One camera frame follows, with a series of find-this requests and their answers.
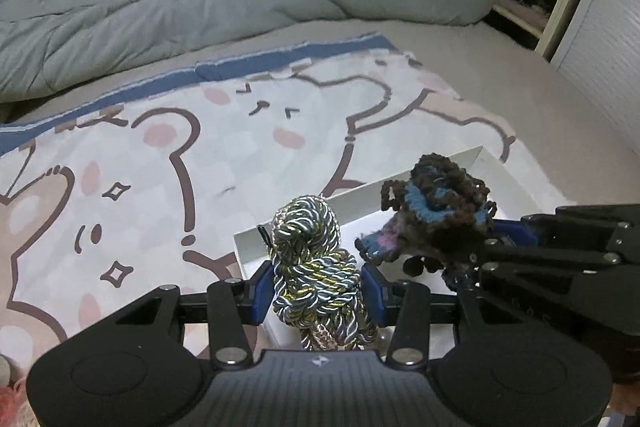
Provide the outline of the multicolour twisted rope knot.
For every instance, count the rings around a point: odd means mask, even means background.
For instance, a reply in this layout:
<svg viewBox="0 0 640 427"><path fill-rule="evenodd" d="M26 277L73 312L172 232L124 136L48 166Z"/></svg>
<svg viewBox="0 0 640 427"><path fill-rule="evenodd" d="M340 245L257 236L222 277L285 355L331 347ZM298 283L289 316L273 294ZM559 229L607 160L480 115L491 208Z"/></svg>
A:
<svg viewBox="0 0 640 427"><path fill-rule="evenodd" d="M299 196L274 214L269 256L273 312L298 330L300 347L350 351L375 343L357 261L342 247L340 222L324 198Z"/></svg>

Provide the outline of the white shallow storage box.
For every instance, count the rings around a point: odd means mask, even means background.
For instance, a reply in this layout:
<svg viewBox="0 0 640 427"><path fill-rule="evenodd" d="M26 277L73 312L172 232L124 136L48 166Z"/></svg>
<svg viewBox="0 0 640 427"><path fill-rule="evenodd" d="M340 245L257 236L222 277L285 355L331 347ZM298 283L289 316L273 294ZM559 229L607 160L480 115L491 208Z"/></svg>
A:
<svg viewBox="0 0 640 427"><path fill-rule="evenodd" d="M276 287L262 322L270 346L294 350L360 349L388 321L370 303L366 272L410 263L393 277L418 277L468 263L499 218L537 211L503 163L483 147L446 157L424 155L402 176L325 198L297 196L266 225L235 236L245 274L259 262Z"/></svg>

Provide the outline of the cartoon bear blanket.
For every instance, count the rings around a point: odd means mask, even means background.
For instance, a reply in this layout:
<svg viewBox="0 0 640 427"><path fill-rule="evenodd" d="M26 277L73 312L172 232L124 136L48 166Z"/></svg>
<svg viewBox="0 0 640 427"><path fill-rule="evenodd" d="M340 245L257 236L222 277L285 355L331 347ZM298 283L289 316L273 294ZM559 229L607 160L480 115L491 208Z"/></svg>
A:
<svg viewBox="0 0 640 427"><path fill-rule="evenodd" d="M480 147L564 198L503 118L380 35L182 66L1 130L1 353L15 373L151 289L238 273L233 237Z"/></svg>

